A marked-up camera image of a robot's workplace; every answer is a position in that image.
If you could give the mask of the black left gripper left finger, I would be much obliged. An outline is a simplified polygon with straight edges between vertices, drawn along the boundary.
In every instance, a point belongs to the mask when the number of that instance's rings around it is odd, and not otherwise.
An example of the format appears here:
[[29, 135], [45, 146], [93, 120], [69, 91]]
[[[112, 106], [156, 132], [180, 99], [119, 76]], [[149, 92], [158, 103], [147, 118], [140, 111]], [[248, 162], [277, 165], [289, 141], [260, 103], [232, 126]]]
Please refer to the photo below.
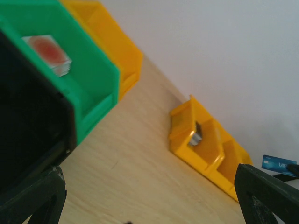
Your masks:
[[27, 179], [0, 195], [2, 224], [57, 224], [67, 197], [60, 166]]

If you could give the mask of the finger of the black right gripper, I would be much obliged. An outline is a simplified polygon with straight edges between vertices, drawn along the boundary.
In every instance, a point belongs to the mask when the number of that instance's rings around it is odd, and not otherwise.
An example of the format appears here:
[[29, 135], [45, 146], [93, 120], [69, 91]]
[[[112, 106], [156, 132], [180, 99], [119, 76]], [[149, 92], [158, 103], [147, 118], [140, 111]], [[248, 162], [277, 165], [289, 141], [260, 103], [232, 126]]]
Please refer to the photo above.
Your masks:
[[292, 175], [286, 175], [286, 174], [277, 174], [274, 175], [276, 179], [279, 179], [282, 182], [289, 182], [293, 180], [299, 179], [299, 166], [294, 164], [287, 165], [287, 170], [292, 173]]

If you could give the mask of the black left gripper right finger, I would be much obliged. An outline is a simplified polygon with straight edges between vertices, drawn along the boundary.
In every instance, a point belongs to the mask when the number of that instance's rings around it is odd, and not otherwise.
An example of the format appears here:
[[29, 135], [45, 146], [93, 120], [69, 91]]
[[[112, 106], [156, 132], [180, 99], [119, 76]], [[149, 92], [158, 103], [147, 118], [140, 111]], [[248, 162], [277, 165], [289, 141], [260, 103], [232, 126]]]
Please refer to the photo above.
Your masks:
[[252, 165], [238, 165], [235, 191], [247, 224], [299, 222], [299, 190]]

